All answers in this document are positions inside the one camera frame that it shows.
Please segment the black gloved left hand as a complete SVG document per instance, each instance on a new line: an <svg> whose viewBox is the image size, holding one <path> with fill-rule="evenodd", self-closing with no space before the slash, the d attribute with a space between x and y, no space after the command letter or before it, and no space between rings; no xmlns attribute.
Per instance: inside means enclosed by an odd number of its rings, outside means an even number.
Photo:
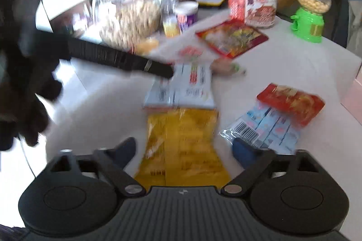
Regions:
<svg viewBox="0 0 362 241"><path fill-rule="evenodd" d="M53 72L62 55L57 40L35 26L40 0L1 0L1 150L12 148L23 136L27 145L49 124L40 98L59 98L63 84Z"/></svg>

